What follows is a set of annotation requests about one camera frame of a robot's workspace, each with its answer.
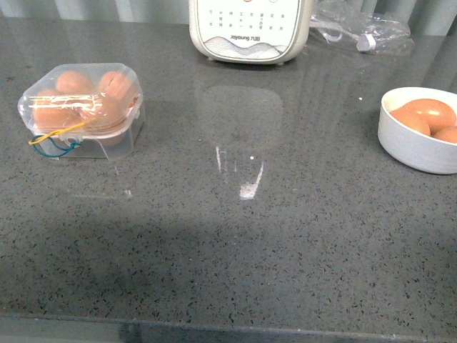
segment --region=yellow rubber band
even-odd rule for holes
[[[35,141],[29,141],[29,145],[35,145],[35,144],[41,143],[42,141],[44,141],[45,139],[48,139],[49,137],[58,136],[60,134],[65,134],[67,132],[79,129],[80,127],[83,127],[84,125],[87,125],[88,123],[90,123],[93,120],[95,120],[95,118],[93,118],[91,120],[88,120],[88,121],[83,121],[82,123],[67,127],[65,129],[52,131],[52,132],[50,132],[48,134],[45,134],[44,136],[41,136],[41,137],[37,138]]]

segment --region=bowl of eggs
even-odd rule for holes
[[[58,66],[24,92],[18,110],[34,138],[51,135],[52,144],[40,142],[45,156],[76,142],[65,156],[117,159],[145,121],[138,77],[120,63]]]
[[[381,100],[378,138],[400,162],[432,174],[457,173],[457,94],[392,89]]]

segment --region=white bowl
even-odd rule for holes
[[[395,159],[423,172],[457,173],[457,144],[421,134],[391,116],[391,111],[415,99],[436,99],[457,113],[457,94],[421,87],[392,89],[381,100],[378,127],[381,145]]]

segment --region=brand logo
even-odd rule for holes
[[[245,41],[260,41],[260,37],[259,36],[235,36],[235,35],[232,35],[230,37],[230,39],[234,39],[236,41],[238,41],[239,39],[245,40]]]

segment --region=rubber band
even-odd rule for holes
[[[32,143],[35,143],[38,139],[44,137],[44,135],[37,135],[35,136],[31,142]],[[57,145],[57,143],[51,138],[51,137],[48,137],[47,139],[49,139],[51,141],[51,143],[59,150],[62,151],[61,154],[57,154],[57,155],[50,155],[50,154],[47,154],[45,152],[42,152],[40,149],[38,149],[38,147],[36,146],[36,144],[32,144],[32,147],[34,148],[34,150],[36,152],[38,152],[40,155],[44,156],[44,157],[49,157],[49,158],[57,158],[57,157],[62,157],[63,155],[66,155],[68,154],[71,150],[77,148],[78,146],[81,145],[81,143],[78,143],[77,141],[74,141],[73,143],[70,144],[70,146],[68,148],[62,148],[61,146]]]
[[[87,125],[88,123],[90,123],[93,120],[95,120],[95,118],[93,118],[91,120],[88,120],[88,121],[83,121],[82,123],[67,127],[65,129],[59,129],[59,130],[52,131],[52,132],[50,132],[48,134],[37,134],[36,136],[34,136],[34,138],[32,138],[29,141],[29,145],[32,145],[34,150],[36,152],[38,152],[40,155],[44,156],[44,157],[49,157],[49,158],[62,157],[63,155],[68,154],[71,150],[77,148],[78,146],[81,146],[81,143],[78,143],[77,141],[74,141],[73,143],[70,144],[70,146],[68,148],[62,148],[61,146],[57,145],[57,143],[52,139],[52,136],[58,136],[60,134],[65,134],[67,132],[79,129],[80,127],[83,127],[84,125]],[[56,154],[56,155],[50,155],[50,154],[42,152],[42,150],[38,149],[37,144],[39,144],[39,143],[41,143],[41,142],[43,142],[43,141],[45,141],[47,139],[49,139],[51,141],[51,143],[58,150],[62,151],[62,153],[61,154]]]
[[[52,136],[58,136],[60,134],[65,134],[67,132],[70,132],[70,131],[73,131],[73,130],[76,130],[76,129],[79,129],[80,127],[83,127],[84,125],[87,125],[88,123],[90,123],[91,121],[95,120],[94,119],[91,119],[91,120],[88,120],[88,121],[83,121],[82,123],[79,123],[79,124],[76,124],[76,125],[73,125],[73,126],[70,126],[70,127],[67,127],[65,129],[59,129],[59,130],[56,130],[56,131],[52,131],[48,134],[45,134],[45,135],[39,135],[39,138],[37,140],[31,140],[29,141],[29,145],[35,145],[35,144],[38,144],[38,143],[41,143],[42,141],[52,137]]]

